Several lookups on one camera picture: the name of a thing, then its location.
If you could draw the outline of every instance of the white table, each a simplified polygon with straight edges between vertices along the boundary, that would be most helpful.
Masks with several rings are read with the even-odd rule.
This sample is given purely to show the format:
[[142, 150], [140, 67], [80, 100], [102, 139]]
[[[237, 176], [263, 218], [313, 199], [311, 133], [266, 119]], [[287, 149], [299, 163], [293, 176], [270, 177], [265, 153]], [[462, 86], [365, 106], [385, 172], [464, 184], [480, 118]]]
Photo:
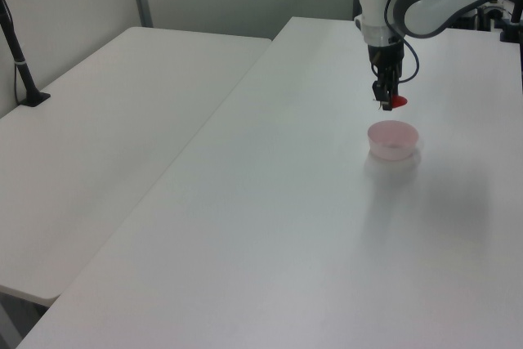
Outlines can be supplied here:
[[50, 305], [270, 41], [132, 28], [0, 120], [0, 291]]
[[[413, 44], [384, 113], [355, 26], [291, 20], [20, 349], [520, 347], [519, 48]], [[381, 119], [415, 157], [368, 156]]]

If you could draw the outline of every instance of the floor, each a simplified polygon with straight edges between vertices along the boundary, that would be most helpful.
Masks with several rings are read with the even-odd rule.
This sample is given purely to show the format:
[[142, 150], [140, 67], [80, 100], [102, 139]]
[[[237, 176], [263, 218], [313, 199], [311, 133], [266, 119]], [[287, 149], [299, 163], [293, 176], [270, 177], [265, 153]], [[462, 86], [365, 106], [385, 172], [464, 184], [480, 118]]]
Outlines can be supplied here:
[[0, 349], [15, 349], [47, 310], [0, 293]]

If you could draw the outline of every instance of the black cable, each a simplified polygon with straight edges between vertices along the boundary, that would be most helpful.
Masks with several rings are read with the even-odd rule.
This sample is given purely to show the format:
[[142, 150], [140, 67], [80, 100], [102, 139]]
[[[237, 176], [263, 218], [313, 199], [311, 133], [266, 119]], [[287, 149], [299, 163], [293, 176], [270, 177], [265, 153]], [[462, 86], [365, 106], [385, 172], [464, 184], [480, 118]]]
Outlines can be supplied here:
[[18, 91], [16, 90], [16, 75], [18, 73], [16, 72], [16, 64], [15, 64], [15, 101], [17, 105], [20, 105], [20, 102], [18, 101]]
[[407, 48], [412, 52], [412, 55], [414, 56], [414, 60], [416, 61], [416, 70], [414, 71], [414, 73], [407, 79], [399, 81], [398, 82], [398, 84], [399, 84], [399, 83], [406, 83], [408, 81], [412, 81], [414, 78], [416, 78], [416, 75], [418, 75], [418, 71], [419, 71], [419, 58], [418, 58], [418, 54], [416, 53], [414, 48], [412, 48], [412, 46], [407, 42], [407, 40], [405, 40], [405, 38], [402, 37], [401, 34], [399, 34], [398, 31], [396, 29], [394, 29], [389, 22], [389, 17], [387, 14], [389, 11], [389, 6], [391, 5], [391, 1], [392, 0], [387, 0], [387, 4], [385, 5], [385, 12], [383, 13], [383, 17], [385, 19], [385, 25], [387, 25], [387, 28], [392, 30], [392, 32], [394, 32], [400, 38], [400, 40], [403, 42], [403, 44], [405, 44], [407, 46]]
[[509, 16], [512, 16], [512, 13], [509, 10], [504, 9], [503, 7], [498, 6], [487, 6], [483, 9], [485, 13], [488, 13], [490, 10], [500, 10], [505, 11]]
[[11, 10], [9, 9], [9, 6], [7, 5], [6, 0], [2, 0], [2, 4], [7, 11], [7, 17], [9, 18], [9, 22], [11, 22], [11, 25], [13, 25], [13, 15], [11, 14]]

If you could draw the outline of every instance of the pink bowl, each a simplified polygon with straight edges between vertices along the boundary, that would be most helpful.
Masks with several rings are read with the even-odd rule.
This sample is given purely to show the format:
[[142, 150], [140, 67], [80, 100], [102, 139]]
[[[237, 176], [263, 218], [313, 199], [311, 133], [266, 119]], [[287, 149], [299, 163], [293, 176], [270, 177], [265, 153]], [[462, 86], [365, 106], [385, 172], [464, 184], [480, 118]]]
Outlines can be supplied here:
[[418, 131], [410, 124], [385, 120], [370, 126], [370, 152], [380, 159], [399, 161], [409, 157], [416, 149]]

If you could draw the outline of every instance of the red object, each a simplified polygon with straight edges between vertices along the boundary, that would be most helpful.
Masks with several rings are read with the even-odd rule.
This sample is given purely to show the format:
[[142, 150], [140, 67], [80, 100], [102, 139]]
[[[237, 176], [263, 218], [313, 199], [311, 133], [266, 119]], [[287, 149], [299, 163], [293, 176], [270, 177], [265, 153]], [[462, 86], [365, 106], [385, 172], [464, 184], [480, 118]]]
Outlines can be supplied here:
[[402, 96], [393, 96], [392, 97], [392, 108], [399, 108], [407, 104], [409, 100]]

